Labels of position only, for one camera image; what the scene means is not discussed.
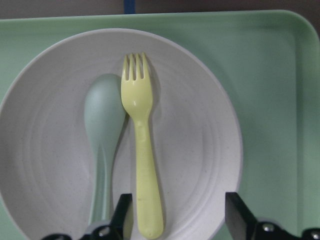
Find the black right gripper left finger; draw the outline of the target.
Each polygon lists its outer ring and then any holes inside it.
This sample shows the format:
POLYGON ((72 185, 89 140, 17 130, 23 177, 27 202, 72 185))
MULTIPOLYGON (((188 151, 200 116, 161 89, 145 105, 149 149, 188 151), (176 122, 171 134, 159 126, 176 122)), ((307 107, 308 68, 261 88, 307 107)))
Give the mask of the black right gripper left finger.
POLYGON ((131 193, 120 195, 110 222, 111 239, 131 239, 133 230, 133 197, 131 193))

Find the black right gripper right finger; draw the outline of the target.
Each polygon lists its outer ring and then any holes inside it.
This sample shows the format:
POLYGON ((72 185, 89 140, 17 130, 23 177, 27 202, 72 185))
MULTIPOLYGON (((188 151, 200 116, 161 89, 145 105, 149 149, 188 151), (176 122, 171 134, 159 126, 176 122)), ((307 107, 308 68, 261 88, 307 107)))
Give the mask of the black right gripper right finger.
POLYGON ((225 224, 233 240, 251 240, 257 223, 237 192, 225 193, 225 224))

